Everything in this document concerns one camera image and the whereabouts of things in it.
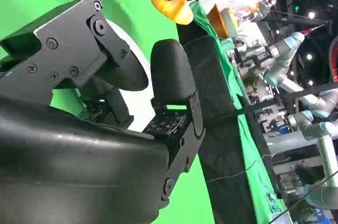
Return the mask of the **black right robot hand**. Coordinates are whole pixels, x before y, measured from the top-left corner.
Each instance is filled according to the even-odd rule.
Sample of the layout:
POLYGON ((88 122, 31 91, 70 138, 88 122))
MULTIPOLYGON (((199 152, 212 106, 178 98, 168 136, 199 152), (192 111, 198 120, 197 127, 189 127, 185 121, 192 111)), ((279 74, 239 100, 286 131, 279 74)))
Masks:
POLYGON ((151 223, 205 137, 188 57, 157 41, 147 74, 101 0, 1 40, 1 223, 151 223))

